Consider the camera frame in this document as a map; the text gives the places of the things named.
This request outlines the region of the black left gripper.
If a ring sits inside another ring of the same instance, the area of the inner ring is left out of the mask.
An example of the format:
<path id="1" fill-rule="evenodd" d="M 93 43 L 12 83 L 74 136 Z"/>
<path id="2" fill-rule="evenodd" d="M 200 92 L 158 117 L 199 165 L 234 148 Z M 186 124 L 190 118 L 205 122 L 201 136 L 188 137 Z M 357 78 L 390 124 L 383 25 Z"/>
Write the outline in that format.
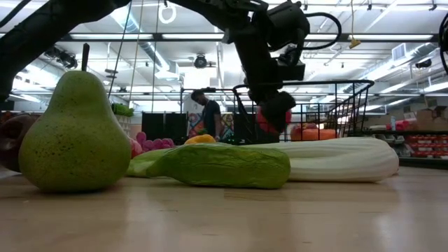
<path id="1" fill-rule="evenodd" d="M 271 58 L 267 43 L 259 28 L 252 24 L 229 29 L 229 38 L 237 49 L 242 68 L 246 74 L 244 84 L 248 97 L 260 104 L 266 120 L 280 130 L 284 125 L 286 112 L 295 105 L 295 99 L 287 92 L 275 94 L 266 101 L 265 92 L 279 89 L 277 62 Z"/>

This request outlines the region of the round red fruit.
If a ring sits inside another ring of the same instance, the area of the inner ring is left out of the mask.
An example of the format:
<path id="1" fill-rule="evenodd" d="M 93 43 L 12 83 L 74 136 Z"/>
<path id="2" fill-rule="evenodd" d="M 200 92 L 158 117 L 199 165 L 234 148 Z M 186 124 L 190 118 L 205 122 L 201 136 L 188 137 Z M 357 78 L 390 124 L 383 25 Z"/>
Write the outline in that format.
<path id="1" fill-rule="evenodd" d="M 260 106 L 257 107 L 256 122 L 258 123 L 260 129 L 266 133 L 270 133 L 270 134 L 283 133 L 285 131 L 285 129 L 287 128 L 288 124 L 291 122 L 291 118 L 292 118 L 292 112 L 291 112 L 291 110 L 288 110 L 286 112 L 285 122 L 284 122 L 283 126 L 281 127 L 280 130 L 277 130 L 273 126 L 273 124 L 268 122 L 266 120 L 266 118 L 264 117 L 264 115 L 261 113 L 261 107 Z"/>

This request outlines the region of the yellow bell pepper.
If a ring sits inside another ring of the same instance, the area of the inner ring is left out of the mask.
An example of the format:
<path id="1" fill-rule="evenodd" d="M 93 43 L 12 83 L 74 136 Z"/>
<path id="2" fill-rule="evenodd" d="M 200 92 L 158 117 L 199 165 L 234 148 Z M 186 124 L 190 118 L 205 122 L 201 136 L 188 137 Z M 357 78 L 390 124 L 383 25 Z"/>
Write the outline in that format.
<path id="1" fill-rule="evenodd" d="M 209 134 L 197 135 L 189 138 L 185 144 L 210 144 L 216 143 L 216 140 L 213 136 Z"/>

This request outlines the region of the green pear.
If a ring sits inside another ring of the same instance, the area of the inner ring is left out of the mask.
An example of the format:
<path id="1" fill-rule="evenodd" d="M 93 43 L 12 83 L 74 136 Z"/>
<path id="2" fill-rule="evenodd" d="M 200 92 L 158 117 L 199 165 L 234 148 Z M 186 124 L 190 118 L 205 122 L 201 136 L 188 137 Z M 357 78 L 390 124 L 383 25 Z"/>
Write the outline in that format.
<path id="1" fill-rule="evenodd" d="M 49 193 L 103 190 L 120 180 L 131 160 L 129 137 L 118 123 L 102 82 L 81 68 L 59 79 L 43 115 L 22 141 L 22 175 Z"/>

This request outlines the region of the dark red apple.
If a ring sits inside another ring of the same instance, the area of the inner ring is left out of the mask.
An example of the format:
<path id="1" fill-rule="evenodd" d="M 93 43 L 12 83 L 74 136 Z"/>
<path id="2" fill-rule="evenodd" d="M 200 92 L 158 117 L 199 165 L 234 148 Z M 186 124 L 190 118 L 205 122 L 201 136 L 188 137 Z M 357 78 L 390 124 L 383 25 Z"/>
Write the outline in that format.
<path id="1" fill-rule="evenodd" d="M 18 154 L 22 141 L 37 117 L 28 113 L 16 115 L 0 125 L 0 166 L 20 172 Z"/>

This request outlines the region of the colourful patterned box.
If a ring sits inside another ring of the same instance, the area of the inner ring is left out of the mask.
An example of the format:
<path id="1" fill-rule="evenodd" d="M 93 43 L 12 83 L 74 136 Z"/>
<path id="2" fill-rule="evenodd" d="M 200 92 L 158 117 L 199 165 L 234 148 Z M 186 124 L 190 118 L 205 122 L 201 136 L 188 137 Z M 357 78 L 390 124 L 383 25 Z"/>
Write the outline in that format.
<path id="1" fill-rule="evenodd" d="M 187 119 L 187 137 L 196 137 L 197 135 L 207 134 L 204 127 L 204 120 L 201 113 L 189 113 Z M 234 136 L 234 117 L 231 113 L 221 114 L 220 138 L 222 140 L 230 139 Z"/>

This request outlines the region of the person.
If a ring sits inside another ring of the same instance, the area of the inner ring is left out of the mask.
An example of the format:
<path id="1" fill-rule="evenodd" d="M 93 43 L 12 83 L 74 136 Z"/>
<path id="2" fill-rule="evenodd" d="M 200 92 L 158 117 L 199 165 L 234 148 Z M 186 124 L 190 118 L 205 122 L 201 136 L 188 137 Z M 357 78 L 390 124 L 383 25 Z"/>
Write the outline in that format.
<path id="1" fill-rule="evenodd" d="M 203 91 L 195 90 L 191 94 L 191 99 L 203 106 L 202 119 L 206 133 L 211 135 L 216 141 L 221 139 L 221 109 L 219 104 L 208 99 Z"/>

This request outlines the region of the black cabinet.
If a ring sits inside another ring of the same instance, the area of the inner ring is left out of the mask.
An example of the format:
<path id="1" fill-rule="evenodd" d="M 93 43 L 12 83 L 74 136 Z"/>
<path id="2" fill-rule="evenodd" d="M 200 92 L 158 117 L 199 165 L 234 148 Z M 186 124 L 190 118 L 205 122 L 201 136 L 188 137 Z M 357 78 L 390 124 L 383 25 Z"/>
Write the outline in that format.
<path id="1" fill-rule="evenodd" d="M 176 145 L 187 139 L 187 115 L 184 113 L 143 113 L 141 131 L 148 140 L 171 139 Z"/>

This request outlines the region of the purple grape bunch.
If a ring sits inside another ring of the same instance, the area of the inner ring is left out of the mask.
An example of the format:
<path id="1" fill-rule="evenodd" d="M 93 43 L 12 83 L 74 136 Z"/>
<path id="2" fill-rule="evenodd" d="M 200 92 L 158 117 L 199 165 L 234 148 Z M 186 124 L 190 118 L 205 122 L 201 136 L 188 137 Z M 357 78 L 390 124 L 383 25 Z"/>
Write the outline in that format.
<path id="1" fill-rule="evenodd" d="M 143 152 L 175 147 L 172 139 L 149 140 L 149 139 L 147 139 L 145 132 L 138 132 L 136 134 L 136 141 L 142 147 Z"/>

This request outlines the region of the white ceiling air vent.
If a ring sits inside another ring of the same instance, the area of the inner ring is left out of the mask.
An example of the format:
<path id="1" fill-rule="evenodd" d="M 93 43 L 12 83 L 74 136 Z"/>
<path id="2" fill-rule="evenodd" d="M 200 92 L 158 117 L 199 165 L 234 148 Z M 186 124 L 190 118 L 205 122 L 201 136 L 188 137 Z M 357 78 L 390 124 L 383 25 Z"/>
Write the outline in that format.
<path id="1" fill-rule="evenodd" d="M 407 56 L 407 47 L 406 47 L 406 43 L 401 43 L 400 45 L 394 47 L 391 50 L 391 55 L 393 58 L 394 62 L 397 62 L 399 60 L 403 60 L 406 58 Z"/>

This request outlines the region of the brown cardboard box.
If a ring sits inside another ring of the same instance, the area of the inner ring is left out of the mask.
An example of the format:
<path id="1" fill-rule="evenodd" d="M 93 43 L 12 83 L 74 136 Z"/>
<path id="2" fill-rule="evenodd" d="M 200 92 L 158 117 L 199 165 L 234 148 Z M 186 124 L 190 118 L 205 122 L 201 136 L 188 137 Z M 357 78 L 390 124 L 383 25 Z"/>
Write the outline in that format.
<path id="1" fill-rule="evenodd" d="M 448 106 L 434 106 L 416 112 L 418 130 L 448 131 Z"/>

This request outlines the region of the shelf with red bins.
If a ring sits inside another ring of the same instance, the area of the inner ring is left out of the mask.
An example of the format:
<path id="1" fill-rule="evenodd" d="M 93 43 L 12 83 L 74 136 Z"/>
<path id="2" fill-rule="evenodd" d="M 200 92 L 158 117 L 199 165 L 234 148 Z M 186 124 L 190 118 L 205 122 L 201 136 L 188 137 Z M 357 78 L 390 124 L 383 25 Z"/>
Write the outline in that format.
<path id="1" fill-rule="evenodd" d="M 385 141 L 402 167 L 448 171 L 448 132 L 370 130 L 362 136 Z"/>

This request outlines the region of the black ceiling spotlight cluster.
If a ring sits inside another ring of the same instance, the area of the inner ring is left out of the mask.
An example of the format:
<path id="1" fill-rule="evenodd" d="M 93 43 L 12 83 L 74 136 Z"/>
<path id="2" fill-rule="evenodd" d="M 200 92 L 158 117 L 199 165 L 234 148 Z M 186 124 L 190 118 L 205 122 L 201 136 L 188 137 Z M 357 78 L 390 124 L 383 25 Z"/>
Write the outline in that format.
<path id="1" fill-rule="evenodd" d="M 75 55 L 70 55 L 67 51 L 57 47 L 51 47 L 43 53 L 50 60 L 55 60 L 66 69 L 75 69 L 78 67 L 78 61 Z"/>

